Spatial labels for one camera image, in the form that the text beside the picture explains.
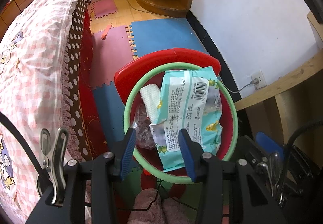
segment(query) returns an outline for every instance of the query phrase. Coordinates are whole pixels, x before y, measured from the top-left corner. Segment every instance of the pink checkered pillowcase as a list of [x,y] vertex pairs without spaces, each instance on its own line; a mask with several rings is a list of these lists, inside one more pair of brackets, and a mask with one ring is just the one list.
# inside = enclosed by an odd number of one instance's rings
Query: pink checkered pillowcase
[[[59,127],[70,127],[63,108],[62,70],[76,3],[35,0],[12,22],[0,43],[0,110],[24,136],[36,157],[42,128],[55,136]],[[0,204],[12,221],[25,223],[39,200],[37,173],[17,140],[2,125],[0,165]]]

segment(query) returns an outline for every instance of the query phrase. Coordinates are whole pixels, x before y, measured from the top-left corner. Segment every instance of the black cable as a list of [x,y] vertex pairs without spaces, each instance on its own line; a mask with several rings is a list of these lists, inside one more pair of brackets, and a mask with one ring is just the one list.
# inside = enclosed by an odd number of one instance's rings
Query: black cable
[[[168,192],[167,192],[167,190],[163,187],[163,185],[161,185],[161,188],[168,194]],[[190,206],[190,205],[187,205],[186,203],[184,203],[184,202],[181,202],[181,201],[179,201],[178,199],[175,199],[174,197],[169,197],[169,198],[171,198],[171,199],[173,199],[173,200],[175,200],[176,202],[178,202],[178,203],[180,203],[180,204],[182,204],[182,205],[184,205],[184,206],[186,206],[186,207],[189,207],[189,208],[191,208],[191,209],[193,209],[193,210],[196,210],[197,211],[197,208],[194,208],[194,207],[192,207],[192,206]]]
[[285,185],[285,179],[286,179],[287,171],[288,171],[288,161],[289,161],[290,152],[292,150],[295,140],[304,132],[306,132],[310,129],[315,129],[319,126],[323,126],[323,118],[320,118],[316,121],[310,121],[310,122],[306,123],[305,125],[301,126],[300,128],[296,129],[295,132],[291,135],[290,139],[288,140],[287,146],[285,148],[285,154],[284,154],[285,160],[284,160],[283,170],[280,173],[279,181],[278,181],[278,185],[277,185],[278,192],[277,192],[276,199],[278,199],[278,197],[282,193],[284,185]]
[[31,150],[30,146],[27,144],[27,141],[24,139],[24,137],[21,135],[18,129],[14,126],[14,124],[12,124],[11,121],[2,112],[0,112],[0,123],[9,130],[9,132],[15,137],[15,139],[21,145],[21,147],[29,157],[31,163],[35,167],[37,173],[39,174],[39,177],[41,177],[45,181],[49,180],[48,172],[41,168],[33,151]]
[[122,211],[149,211],[149,209],[151,208],[151,205],[157,201],[157,197],[158,197],[158,193],[159,193],[159,189],[160,189],[160,186],[161,186],[161,182],[159,183],[158,185],[158,188],[157,188],[157,192],[156,192],[156,197],[153,201],[150,202],[149,206],[145,209],[140,209],[140,208],[133,208],[133,209],[128,209],[128,208],[118,208],[117,207],[117,210],[122,210]]

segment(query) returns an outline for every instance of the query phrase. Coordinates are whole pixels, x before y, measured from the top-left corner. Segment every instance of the blue foam mat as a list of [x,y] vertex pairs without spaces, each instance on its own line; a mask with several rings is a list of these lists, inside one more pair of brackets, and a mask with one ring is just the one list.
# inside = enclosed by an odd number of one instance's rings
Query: blue foam mat
[[167,18],[132,22],[135,49],[138,56],[174,47],[207,53],[186,18]]
[[[123,140],[125,135],[123,130],[125,106],[119,97],[114,81],[111,85],[103,84],[102,87],[97,87],[92,92],[107,145],[110,150],[113,150],[114,143]],[[129,168],[139,169],[141,167],[132,159]]]

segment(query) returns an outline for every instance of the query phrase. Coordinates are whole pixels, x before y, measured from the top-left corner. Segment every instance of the brown polka dot cushion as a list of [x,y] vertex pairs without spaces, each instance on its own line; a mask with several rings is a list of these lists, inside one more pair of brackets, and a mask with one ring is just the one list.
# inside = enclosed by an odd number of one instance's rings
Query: brown polka dot cushion
[[91,0],[77,1],[75,11],[72,15],[72,26],[68,34],[64,57],[66,75],[65,102],[66,110],[70,114],[69,119],[72,127],[70,138],[73,140],[73,143],[68,146],[68,150],[71,153],[71,156],[77,158],[79,161],[88,161],[92,159],[89,141],[84,128],[79,90],[80,48],[85,12],[90,1]]

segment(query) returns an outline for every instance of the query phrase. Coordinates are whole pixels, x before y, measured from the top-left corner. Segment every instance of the pink towel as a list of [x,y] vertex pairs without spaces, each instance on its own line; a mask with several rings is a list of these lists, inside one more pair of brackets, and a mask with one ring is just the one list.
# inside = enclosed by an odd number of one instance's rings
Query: pink towel
[[[157,190],[149,188],[142,190],[135,199],[134,208],[147,208],[156,197]],[[133,211],[128,224],[190,224],[185,216],[184,206],[168,198],[161,203],[158,195],[157,201],[148,211]]]

